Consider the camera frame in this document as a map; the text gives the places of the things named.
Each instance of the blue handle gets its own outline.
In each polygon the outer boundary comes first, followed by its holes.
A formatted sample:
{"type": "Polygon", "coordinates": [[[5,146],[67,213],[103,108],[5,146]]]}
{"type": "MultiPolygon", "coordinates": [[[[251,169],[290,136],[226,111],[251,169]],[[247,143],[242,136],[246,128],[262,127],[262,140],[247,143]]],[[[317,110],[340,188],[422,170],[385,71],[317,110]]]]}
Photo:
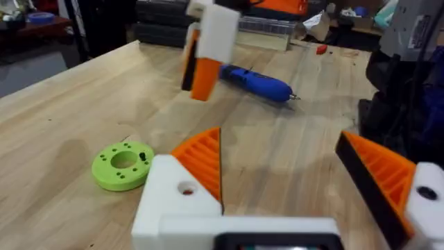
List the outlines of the blue handle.
{"type": "Polygon", "coordinates": [[[221,66],[220,77],[271,101],[285,102],[293,94],[290,86],[281,80],[232,65],[221,66]]]}

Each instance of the wooden tabletop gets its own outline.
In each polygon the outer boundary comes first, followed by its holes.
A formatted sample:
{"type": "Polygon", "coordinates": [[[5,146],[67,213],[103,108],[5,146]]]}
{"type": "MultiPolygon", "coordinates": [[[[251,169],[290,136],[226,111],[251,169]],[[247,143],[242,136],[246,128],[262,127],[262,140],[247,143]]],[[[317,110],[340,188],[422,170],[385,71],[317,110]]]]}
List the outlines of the wooden tabletop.
{"type": "Polygon", "coordinates": [[[369,53],[300,43],[237,47],[234,64],[279,78],[302,98],[277,106],[218,83],[207,102],[180,90],[182,51],[133,42],[0,99],[2,249],[131,249],[142,188],[108,192],[93,157],[139,140],[168,153],[222,128],[227,214],[333,217],[346,249],[383,249],[376,223],[334,153],[373,88],[369,53]]]}

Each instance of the black machine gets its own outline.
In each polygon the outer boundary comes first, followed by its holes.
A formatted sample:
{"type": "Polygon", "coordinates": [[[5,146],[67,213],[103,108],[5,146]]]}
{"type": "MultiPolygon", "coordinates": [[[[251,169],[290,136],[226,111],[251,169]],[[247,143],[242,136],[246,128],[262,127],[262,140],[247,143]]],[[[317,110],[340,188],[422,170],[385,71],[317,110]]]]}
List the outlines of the black machine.
{"type": "Polygon", "coordinates": [[[439,107],[425,105],[425,90],[442,88],[425,85],[425,81],[435,65],[430,58],[436,49],[443,6],[444,1],[399,1],[391,27],[366,69],[377,92],[371,101],[359,102],[360,134],[416,163],[444,163],[443,134],[438,129],[430,131],[431,124],[440,124],[430,109],[439,107]]]}

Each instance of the green disc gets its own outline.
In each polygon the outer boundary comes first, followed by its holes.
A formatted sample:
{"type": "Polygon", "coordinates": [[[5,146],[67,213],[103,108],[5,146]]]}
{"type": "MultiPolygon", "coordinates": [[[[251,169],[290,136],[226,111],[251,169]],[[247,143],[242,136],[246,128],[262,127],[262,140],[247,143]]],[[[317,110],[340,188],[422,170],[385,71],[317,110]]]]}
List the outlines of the green disc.
{"type": "Polygon", "coordinates": [[[145,183],[154,151],[140,142],[119,142],[102,150],[92,163],[92,175],[104,189],[126,191],[145,183]]]}

